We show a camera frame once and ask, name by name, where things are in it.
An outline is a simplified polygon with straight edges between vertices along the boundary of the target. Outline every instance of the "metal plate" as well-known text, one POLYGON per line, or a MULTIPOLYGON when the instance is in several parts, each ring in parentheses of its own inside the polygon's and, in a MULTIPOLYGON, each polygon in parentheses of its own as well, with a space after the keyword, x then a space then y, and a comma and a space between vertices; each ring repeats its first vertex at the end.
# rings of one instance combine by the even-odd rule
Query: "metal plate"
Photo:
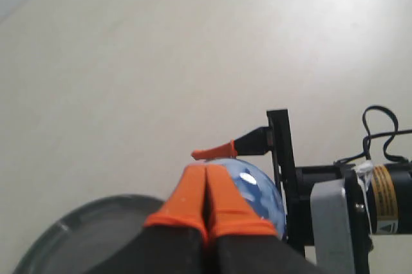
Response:
POLYGON ((59 219, 28 250, 14 274, 80 274, 135 238, 162 201, 139 195, 107 197, 59 219))

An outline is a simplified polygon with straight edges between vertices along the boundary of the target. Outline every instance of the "orange warning label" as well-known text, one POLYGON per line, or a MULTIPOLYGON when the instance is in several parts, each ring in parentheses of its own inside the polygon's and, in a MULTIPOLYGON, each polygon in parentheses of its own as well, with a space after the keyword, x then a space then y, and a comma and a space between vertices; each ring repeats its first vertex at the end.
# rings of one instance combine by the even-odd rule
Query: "orange warning label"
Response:
POLYGON ((398 203, 392 178, 385 166, 376 166, 373 169, 372 187, 376 204, 377 233, 396 233, 398 203))

